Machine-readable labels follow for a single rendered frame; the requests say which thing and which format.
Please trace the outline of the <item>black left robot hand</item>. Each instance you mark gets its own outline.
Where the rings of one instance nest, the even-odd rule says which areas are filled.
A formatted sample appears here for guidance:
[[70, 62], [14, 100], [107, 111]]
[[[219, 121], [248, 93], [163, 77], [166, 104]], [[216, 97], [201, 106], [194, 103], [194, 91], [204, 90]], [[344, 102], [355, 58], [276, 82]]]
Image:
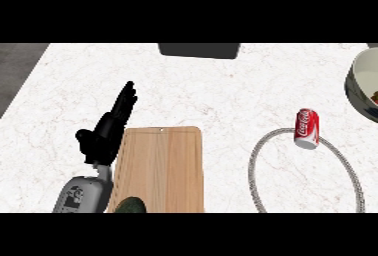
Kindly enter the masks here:
[[76, 138], [84, 163], [110, 166], [115, 160], [123, 141], [126, 124], [138, 101], [135, 83], [129, 81], [118, 94], [113, 109], [98, 122], [95, 130], [80, 129]]

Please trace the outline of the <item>dark bowl with pale inside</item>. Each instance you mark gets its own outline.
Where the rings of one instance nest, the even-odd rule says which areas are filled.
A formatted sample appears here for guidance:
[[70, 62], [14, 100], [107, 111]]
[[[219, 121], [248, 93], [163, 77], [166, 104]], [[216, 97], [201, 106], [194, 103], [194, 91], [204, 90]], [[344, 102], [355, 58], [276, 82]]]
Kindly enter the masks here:
[[346, 76], [344, 91], [356, 111], [378, 123], [378, 48], [358, 54]]

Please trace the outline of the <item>pale wooden cutting board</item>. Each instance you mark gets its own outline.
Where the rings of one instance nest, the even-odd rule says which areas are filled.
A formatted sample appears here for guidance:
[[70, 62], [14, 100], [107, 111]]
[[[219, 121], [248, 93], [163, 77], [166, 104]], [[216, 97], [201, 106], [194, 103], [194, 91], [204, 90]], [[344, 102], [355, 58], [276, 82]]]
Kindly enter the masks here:
[[195, 126], [129, 128], [108, 211], [139, 197], [149, 213], [204, 211], [203, 137]]

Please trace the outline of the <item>dark green vegetable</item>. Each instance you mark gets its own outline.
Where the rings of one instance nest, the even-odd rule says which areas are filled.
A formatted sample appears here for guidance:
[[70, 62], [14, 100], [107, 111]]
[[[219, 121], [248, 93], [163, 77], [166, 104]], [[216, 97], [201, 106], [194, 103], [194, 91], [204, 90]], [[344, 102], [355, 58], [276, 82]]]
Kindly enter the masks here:
[[139, 197], [127, 197], [115, 208], [117, 213], [145, 213], [146, 206]]

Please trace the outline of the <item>dark grey flat object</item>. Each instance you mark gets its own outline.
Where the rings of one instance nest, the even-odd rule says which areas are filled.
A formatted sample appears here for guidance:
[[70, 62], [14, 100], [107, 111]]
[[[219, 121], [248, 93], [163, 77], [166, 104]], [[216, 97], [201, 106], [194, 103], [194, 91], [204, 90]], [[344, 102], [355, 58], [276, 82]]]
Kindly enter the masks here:
[[214, 59], [235, 59], [240, 43], [160, 43], [163, 55]]

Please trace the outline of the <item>red soda can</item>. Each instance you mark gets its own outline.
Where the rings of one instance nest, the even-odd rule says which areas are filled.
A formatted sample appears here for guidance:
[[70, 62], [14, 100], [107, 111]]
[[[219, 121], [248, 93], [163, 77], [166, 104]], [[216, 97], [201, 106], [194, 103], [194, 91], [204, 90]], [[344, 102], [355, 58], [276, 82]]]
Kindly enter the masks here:
[[319, 116], [309, 108], [303, 108], [297, 113], [294, 143], [307, 150], [313, 150], [319, 145]]

